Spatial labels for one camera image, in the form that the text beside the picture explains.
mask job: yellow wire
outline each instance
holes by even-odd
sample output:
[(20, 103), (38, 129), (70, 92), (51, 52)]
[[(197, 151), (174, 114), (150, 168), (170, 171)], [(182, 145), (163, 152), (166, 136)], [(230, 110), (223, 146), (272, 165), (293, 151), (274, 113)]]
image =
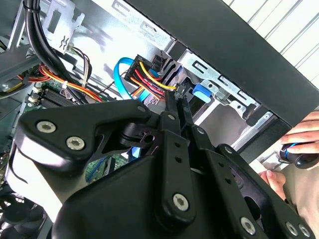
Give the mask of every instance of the yellow wire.
[(134, 79), (133, 77), (131, 77), (131, 80), (133, 82), (135, 82), (136, 84), (138, 84), (140, 87), (142, 87), (144, 90), (148, 91), (152, 96), (154, 96), (156, 99), (159, 100), (159, 97), (157, 95), (155, 95), (153, 92), (151, 92), (149, 89), (147, 89), (145, 86), (143, 86), (140, 82), (138, 82), (136, 79)]
[(19, 88), (21, 85), (22, 85), (22, 83), (19, 83), (19, 84), (13, 86), (11, 89), (7, 90), (6, 92), (7, 92), (7, 93), (10, 93), (10, 92), (16, 90), (17, 88)]
[(158, 82), (157, 80), (155, 80), (155, 79), (148, 73), (148, 71), (145, 69), (144, 64), (143, 64), (142, 61), (140, 61), (140, 66), (141, 66), (143, 72), (145, 73), (145, 75), (147, 75), (147, 77), (148, 77), (151, 81), (153, 81), (155, 84), (157, 84), (158, 86), (161, 86), (161, 87), (163, 87), (164, 89), (167, 89), (167, 90), (176, 90), (176, 87), (166, 86), (166, 85), (161, 84), (161, 83)]
[[(51, 79), (53, 79), (53, 80), (55, 80), (55, 81), (58, 81), (58, 82), (60, 82), (60, 83), (64, 83), (63, 80), (60, 80), (60, 79), (56, 78), (54, 75), (52, 75), (50, 72), (48, 72), (45, 68), (43, 68), (42, 70), (43, 70), (43, 72), (44, 72), (48, 77), (50, 77)], [(96, 98), (95, 98), (90, 92), (84, 91), (84, 90), (82, 90), (81, 88), (78, 88), (78, 87), (73, 86), (73, 85), (70, 85), (70, 84), (67, 84), (67, 85), (68, 85), (69, 87), (72, 87), (72, 88), (74, 88), (74, 89), (77, 89), (77, 90), (79, 90), (79, 91), (81, 91), (81, 92), (87, 94), (88, 96), (90, 96), (91, 98), (93, 98), (93, 99), (96, 100)]]
[(139, 87), (136, 92), (132, 94), (133, 97), (137, 96), (142, 90), (144, 90), (142, 87)]

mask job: computer fan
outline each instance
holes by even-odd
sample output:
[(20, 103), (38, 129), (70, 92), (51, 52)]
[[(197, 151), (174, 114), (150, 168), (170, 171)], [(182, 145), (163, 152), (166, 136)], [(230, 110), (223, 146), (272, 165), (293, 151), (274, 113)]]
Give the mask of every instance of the computer fan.
[(14, 194), (0, 196), (0, 239), (36, 239), (45, 220), (43, 208)]

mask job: silver screw head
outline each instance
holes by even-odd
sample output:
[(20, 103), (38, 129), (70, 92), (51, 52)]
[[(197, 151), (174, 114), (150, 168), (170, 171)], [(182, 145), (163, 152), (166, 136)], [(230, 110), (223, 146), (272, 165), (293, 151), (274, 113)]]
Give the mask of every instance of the silver screw head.
[(252, 222), (248, 218), (242, 217), (240, 219), (240, 223), (243, 229), (245, 229), (245, 231), (248, 232), (250, 235), (254, 235), (256, 233), (254, 224), (252, 224)]
[(188, 210), (189, 208), (189, 204), (188, 204), (188, 200), (187, 198), (180, 194), (180, 193), (176, 193), (173, 196), (173, 202), (174, 205), (181, 211), (185, 212)]
[(286, 222), (286, 227), (288, 228), (288, 230), (290, 231), (292, 235), (298, 236), (297, 229), (290, 222)]
[(229, 147), (225, 147), (227, 153), (233, 153)]
[(84, 148), (85, 142), (83, 139), (73, 136), (66, 140), (66, 145), (72, 150), (81, 150)]
[(175, 119), (175, 117), (172, 116), (172, 115), (168, 115), (168, 117), (169, 117), (171, 120), (174, 120), (174, 119)]
[(197, 128), (197, 131), (201, 134), (205, 134), (205, 131), (202, 128)]
[(304, 225), (299, 224), (299, 229), (306, 237), (309, 238), (311, 236), (310, 232), (308, 231), (308, 229)]
[(40, 121), (36, 124), (36, 128), (42, 133), (53, 133), (56, 131), (54, 123), (49, 121)]
[(138, 110), (139, 110), (139, 111), (142, 111), (142, 112), (146, 112), (145, 108), (142, 107), (142, 106), (138, 106)]

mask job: hand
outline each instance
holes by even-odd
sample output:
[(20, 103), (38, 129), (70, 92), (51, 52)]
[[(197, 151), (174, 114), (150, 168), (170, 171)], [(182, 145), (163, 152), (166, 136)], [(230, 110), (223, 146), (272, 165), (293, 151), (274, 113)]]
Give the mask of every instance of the hand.
[(282, 199), (286, 199), (284, 192), (284, 184), (286, 182), (286, 177), (282, 173), (276, 173), (272, 171), (264, 171), (259, 174), (260, 177), (278, 194)]
[(319, 112), (310, 113), (280, 139), (281, 144), (304, 143), (288, 148), (289, 153), (319, 153)]

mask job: person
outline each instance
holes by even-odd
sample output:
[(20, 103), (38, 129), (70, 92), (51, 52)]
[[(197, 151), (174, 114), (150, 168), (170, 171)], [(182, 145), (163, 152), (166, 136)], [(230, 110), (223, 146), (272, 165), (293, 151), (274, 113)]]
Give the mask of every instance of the person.
[[(279, 142), (281, 144), (302, 142), (306, 144), (290, 147), (290, 153), (319, 154), (319, 112), (310, 113), (296, 127), (285, 134)], [(291, 200), (296, 205), (297, 213), (305, 219), (319, 238), (319, 164), (304, 170), (290, 167)], [(284, 192), (286, 178), (283, 173), (264, 171), (261, 178), (288, 203)]]

